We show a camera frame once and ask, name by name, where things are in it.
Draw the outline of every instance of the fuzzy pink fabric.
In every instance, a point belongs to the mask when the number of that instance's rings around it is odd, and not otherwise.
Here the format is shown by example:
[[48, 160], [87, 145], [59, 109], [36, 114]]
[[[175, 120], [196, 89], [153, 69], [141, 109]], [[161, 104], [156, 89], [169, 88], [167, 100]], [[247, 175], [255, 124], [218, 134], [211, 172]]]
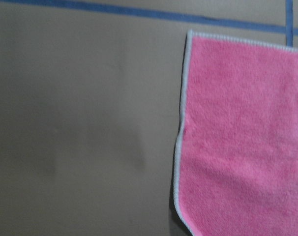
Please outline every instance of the fuzzy pink fabric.
[[298, 236], [298, 52], [192, 38], [179, 207], [195, 236]]

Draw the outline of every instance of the blue tape strip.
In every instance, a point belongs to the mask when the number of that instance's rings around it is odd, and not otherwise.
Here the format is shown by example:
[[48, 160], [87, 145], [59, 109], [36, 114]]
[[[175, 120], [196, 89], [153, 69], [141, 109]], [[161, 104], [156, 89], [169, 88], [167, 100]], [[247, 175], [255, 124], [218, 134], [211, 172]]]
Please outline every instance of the blue tape strip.
[[293, 46], [293, 0], [286, 0], [286, 39], [287, 46]]
[[[109, 4], [83, 2], [83, 1], [0, 0], [0, 2], [61, 7], [61, 8], [68, 8], [68, 9], [113, 13], [113, 14], [119, 14], [119, 15], [148, 17], [148, 18], [163, 19], [163, 20], [170, 20], [170, 21], [180, 21], [180, 22], [213, 25], [213, 26], [232, 27], [232, 28], [247, 29], [247, 30], [259, 30], [259, 31], [267, 31], [267, 32], [274, 32], [274, 33], [287, 32], [287, 28], [284, 26], [253, 23], [253, 22], [247, 22], [247, 21], [228, 20], [228, 19], [213, 19], [209, 17], [190, 15], [190, 14], [149, 10], [149, 9], [135, 8], [135, 7], [115, 6], [115, 5], [109, 5]], [[298, 35], [298, 29], [294, 29], [293, 33]]]

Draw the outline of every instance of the towel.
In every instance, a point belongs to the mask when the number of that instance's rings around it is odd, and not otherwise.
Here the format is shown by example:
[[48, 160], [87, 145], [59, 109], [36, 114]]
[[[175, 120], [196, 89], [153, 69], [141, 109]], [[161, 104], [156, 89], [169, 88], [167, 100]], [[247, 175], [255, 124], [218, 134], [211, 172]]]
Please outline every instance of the towel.
[[194, 236], [298, 236], [298, 49], [188, 33], [174, 201]]

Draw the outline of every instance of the pink cloth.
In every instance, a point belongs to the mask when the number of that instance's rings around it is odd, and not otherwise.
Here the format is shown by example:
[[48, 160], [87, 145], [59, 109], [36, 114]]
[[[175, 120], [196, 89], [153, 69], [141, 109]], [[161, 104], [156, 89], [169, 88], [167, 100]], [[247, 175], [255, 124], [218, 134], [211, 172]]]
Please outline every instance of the pink cloth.
[[298, 52], [191, 40], [182, 219], [195, 236], [298, 236]]

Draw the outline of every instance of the vertical blue tape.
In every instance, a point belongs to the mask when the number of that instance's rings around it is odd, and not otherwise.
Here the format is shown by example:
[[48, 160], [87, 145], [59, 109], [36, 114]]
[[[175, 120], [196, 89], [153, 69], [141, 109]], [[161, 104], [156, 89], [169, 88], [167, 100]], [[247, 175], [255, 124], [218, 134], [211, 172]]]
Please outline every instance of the vertical blue tape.
[[287, 46], [293, 46], [293, 0], [286, 0], [286, 40]]

